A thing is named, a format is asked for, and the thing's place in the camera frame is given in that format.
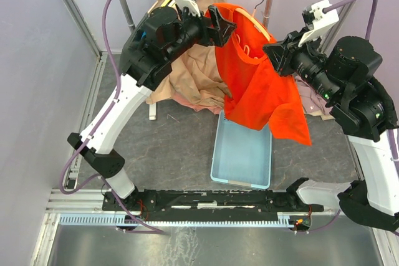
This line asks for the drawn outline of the orange t shirt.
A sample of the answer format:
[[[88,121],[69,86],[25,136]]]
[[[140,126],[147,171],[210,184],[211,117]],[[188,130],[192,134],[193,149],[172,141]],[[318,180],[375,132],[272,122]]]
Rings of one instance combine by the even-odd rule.
[[[234,11],[240,6],[219,2],[216,7],[236,24],[228,42],[215,48],[219,75],[230,92],[224,98],[225,117],[253,130],[268,125],[273,137],[310,146],[295,80],[279,76],[262,49],[276,43],[275,38],[270,34],[268,42],[249,20]]]

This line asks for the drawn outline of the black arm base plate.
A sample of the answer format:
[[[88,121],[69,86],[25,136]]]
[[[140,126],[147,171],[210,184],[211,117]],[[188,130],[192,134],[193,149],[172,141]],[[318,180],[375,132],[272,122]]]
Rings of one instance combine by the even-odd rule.
[[[279,212],[322,212],[320,204],[305,204],[294,192],[252,191],[140,191],[122,201],[148,221],[217,222],[276,221]]]

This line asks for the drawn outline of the orange plastic hanger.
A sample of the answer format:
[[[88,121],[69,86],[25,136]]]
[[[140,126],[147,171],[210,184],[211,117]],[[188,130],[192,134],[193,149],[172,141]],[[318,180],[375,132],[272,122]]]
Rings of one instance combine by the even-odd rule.
[[[238,14],[244,16],[247,20],[249,20],[253,24],[254,28],[258,32],[260,32],[267,39],[268,42],[270,42],[271,41],[270,34],[264,28],[264,26],[255,18],[255,14],[256,14],[258,6],[260,6],[264,1],[265,0],[261,0],[255,5],[252,14],[248,13],[245,9],[240,8],[240,7],[236,8],[234,11],[237,12]]]

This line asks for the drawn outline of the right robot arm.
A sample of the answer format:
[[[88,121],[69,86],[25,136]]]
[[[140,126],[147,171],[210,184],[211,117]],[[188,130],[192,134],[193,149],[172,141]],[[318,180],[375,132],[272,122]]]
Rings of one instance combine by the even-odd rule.
[[[286,195],[295,211],[330,206],[357,224],[398,233],[398,118],[392,98],[375,78],[382,56],[361,37],[345,36],[329,55],[319,41],[291,32],[263,50],[280,76],[298,75],[320,95],[354,147],[363,179],[327,184],[304,181]]]

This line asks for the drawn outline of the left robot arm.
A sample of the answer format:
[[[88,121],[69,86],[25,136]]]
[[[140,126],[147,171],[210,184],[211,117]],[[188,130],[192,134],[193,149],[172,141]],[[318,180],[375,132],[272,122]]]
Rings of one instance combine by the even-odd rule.
[[[188,8],[159,7],[147,14],[120,56],[117,86],[92,123],[71,133],[68,143],[105,178],[125,210],[138,202],[136,187],[113,146],[134,111],[172,71],[171,65],[193,45],[224,46],[236,29],[219,9],[193,16]]]

